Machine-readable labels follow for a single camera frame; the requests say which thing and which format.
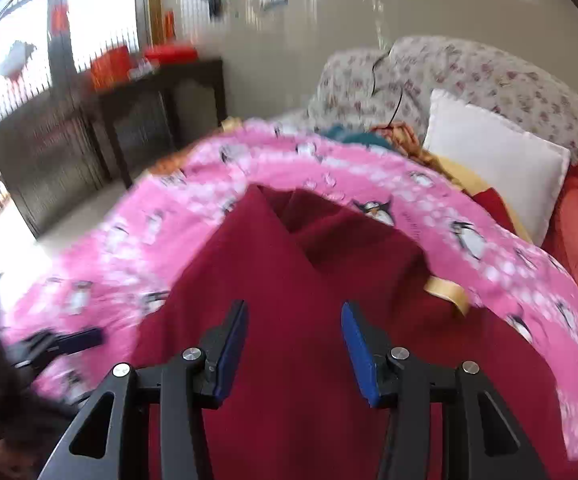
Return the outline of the dark red garment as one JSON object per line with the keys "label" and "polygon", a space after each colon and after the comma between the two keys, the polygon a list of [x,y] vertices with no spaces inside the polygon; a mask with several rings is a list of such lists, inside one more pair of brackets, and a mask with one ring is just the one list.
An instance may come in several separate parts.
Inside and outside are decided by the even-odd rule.
{"label": "dark red garment", "polygon": [[429,276],[423,250],[402,232],[309,192],[250,186],[140,324],[132,361],[169,361],[246,301],[233,391],[204,415],[216,477],[371,479],[387,418],[362,398],[345,348],[341,308],[354,301],[420,359],[477,362],[551,478],[566,478],[546,362],[490,310],[461,313],[430,295]]}

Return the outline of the pink penguin blanket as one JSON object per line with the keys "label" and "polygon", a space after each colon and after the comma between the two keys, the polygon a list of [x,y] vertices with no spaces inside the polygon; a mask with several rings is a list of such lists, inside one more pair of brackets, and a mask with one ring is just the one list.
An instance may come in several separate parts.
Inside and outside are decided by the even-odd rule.
{"label": "pink penguin blanket", "polygon": [[143,318],[251,184],[299,190],[402,231],[431,271],[508,322],[556,380],[566,452],[578,460],[578,287],[562,264],[511,232],[438,172],[378,145],[249,120],[141,177],[102,223],[63,252],[4,317],[7,340],[102,326],[73,361],[83,386],[133,348]]}

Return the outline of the white pillow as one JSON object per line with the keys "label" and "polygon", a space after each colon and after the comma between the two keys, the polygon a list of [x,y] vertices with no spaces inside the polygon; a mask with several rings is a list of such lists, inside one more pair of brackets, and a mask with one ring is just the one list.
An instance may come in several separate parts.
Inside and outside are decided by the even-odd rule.
{"label": "white pillow", "polygon": [[492,185],[518,215],[532,242],[543,244],[569,170],[567,148],[441,89],[431,93],[423,147]]}

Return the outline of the orange red box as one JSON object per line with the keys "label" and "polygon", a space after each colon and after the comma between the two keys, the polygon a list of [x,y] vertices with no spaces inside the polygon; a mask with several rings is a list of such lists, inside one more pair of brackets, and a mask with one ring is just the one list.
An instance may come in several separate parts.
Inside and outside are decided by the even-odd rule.
{"label": "orange red box", "polygon": [[91,62],[91,78],[96,91],[110,89],[129,80],[132,58],[126,44],[107,50]]}

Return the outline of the yellow orange blanket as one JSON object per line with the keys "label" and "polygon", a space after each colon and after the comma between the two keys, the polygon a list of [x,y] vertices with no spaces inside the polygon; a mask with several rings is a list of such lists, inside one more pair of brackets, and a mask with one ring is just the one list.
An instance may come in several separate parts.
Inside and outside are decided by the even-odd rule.
{"label": "yellow orange blanket", "polygon": [[468,195],[475,203],[485,209],[497,224],[517,235],[521,240],[531,243],[531,237],[522,226],[516,211],[490,183],[487,183],[472,170],[459,165],[458,162],[438,157],[425,150],[413,128],[409,127],[406,122],[396,122],[394,126],[381,125],[371,128],[370,132],[387,141],[391,148],[406,158],[446,177],[455,188],[458,188],[460,192]]}

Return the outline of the teal cloth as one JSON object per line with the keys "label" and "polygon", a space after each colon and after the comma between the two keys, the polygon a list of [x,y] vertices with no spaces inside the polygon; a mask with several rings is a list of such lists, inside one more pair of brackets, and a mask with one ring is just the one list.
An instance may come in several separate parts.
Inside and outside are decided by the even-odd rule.
{"label": "teal cloth", "polygon": [[347,129],[342,125],[333,125],[327,129],[319,129],[318,133],[326,139],[342,144],[357,144],[365,146],[368,150],[382,148],[382,150],[394,151],[393,146],[374,132],[356,131]]}

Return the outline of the red box on table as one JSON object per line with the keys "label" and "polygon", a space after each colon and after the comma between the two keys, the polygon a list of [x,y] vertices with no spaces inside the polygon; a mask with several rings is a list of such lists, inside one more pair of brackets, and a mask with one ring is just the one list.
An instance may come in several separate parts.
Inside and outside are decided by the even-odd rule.
{"label": "red box on table", "polygon": [[188,64],[198,58],[198,51],[191,44],[159,44],[144,51],[144,59],[158,65]]}

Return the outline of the floral quilt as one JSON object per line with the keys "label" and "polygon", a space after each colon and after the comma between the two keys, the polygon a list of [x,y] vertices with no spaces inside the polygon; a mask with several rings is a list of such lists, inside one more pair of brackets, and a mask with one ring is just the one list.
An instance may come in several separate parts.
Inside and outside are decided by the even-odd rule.
{"label": "floral quilt", "polygon": [[578,94],[523,58],[466,39],[411,36],[387,50],[333,53],[305,120],[319,130],[362,129],[395,119],[425,136],[435,89],[567,148],[578,164]]}

